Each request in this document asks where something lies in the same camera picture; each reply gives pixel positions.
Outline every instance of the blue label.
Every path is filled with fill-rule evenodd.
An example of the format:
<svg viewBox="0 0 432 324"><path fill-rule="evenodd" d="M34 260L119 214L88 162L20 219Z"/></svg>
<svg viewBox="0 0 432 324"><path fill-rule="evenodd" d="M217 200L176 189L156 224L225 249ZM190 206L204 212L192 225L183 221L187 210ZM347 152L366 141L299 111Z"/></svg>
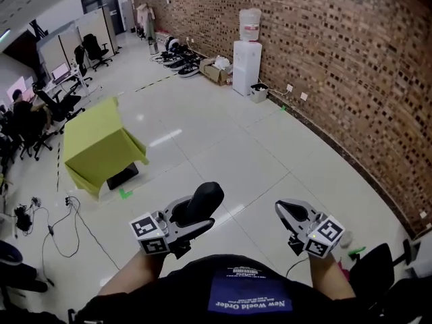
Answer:
<svg viewBox="0 0 432 324"><path fill-rule="evenodd" d="M292 303L282 280L261 270L235 267L216 272L208 310L231 315L291 312Z"/></svg>

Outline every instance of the brick wall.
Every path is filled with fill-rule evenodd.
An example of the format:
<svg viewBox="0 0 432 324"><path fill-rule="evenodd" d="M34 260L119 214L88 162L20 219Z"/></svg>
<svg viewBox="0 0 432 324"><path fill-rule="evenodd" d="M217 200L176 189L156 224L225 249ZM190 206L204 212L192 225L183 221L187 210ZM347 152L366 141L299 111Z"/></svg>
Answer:
<svg viewBox="0 0 432 324"><path fill-rule="evenodd" d="M238 12L263 11L261 79L326 131L397 203L410 235L432 223L432 0L135 0L157 27L232 59ZM307 92L306 102L300 100ZM420 218L420 211L427 217Z"/></svg>

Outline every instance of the tile floor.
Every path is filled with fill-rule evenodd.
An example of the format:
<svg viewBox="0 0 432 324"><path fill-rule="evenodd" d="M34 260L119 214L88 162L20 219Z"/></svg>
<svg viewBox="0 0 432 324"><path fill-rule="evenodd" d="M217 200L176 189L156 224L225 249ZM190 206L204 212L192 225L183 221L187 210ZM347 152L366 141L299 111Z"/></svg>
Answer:
<svg viewBox="0 0 432 324"><path fill-rule="evenodd" d="M77 190L61 164L57 190L57 147L62 136L51 139L52 152L40 161L28 157L12 167L13 182L7 209L42 200L52 224L67 212L64 198L76 196L82 216L95 236L121 267L138 250L129 220L163 209L171 201L192 194L205 181L217 181L225 191L214 214L211 231L192 243L180 260L170 256L163 275L189 261L215 253L243 254L284 274L297 257L287 246L288 233L274 212L281 198L308 201L335 215L354 234L352 247L367 250L387 242L393 257L402 252L404 230L373 189L319 137L271 101L255 104L230 87L218 87L206 78L171 76L173 72L151 62L148 47L134 35L119 36L123 46L109 67L89 71L92 94L81 101L90 107L106 97L119 98L124 124L148 146L149 166L137 164L140 174L122 188L133 195L122 199L118 190L102 189L99 202ZM42 265L41 247L47 233L47 213L34 216L31 236L15 240L8 224L0 226L4 240L17 246L29 265ZM111 277L116 268L78 221L80 248L65 259L51 239L45 245L48 276L56 283L45 294L25 292L20 299L32 311L50 311L62 319L67 309L82 308ZM55 231L57 245L69 254L76 247L74 223L65 221ZM346 267L346 250L335 251ZM310 284L308 263L294 268L292 279Z"/></svg>

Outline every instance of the trash can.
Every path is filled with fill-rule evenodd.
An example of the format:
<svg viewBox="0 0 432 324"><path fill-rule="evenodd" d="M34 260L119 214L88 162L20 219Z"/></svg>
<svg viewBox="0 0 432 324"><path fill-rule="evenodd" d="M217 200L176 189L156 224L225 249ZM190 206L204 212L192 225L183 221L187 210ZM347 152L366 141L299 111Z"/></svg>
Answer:
<svg viewBox="0 0 432 324"><path fill-rule="evenodd" d="M269 87L263 83L258 83L250 87L250 100L255 103L265 101L267 94L269 93Z"/></svg>
<svg viewBox="0 0 432 324"><path fill-rule="evenodd" d="M150 49L150 54L155 55L159 52L157 48L157 42L156 40L153 40L151 37L148 39L148 47Z"/></svg>

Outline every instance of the forearm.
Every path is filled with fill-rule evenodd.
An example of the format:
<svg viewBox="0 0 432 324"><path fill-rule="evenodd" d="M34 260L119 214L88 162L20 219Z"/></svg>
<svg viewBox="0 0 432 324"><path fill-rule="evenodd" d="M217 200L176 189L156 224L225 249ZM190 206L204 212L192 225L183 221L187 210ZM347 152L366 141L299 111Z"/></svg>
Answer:
<svg viewBox="0 0 432 324"><path fill-rule="evenodd" d="M44 103L42 103L41 105L34 105L30 111L38 111L39 109L43 108L45 106Z"/></svg>
<svg viewBox="0 0 432 324"><path fill-rule="evenodd" d="M324 259L310 255L309 263L314 289L332 300L356 297L331 253Z"/></svg>
<svg viewBox="0 0 432 324"><path fill-rule="evenodd" d="M166 255L146 256L141 251L102 287L99 295L130 293L155 281L162 270Z"/></svg>

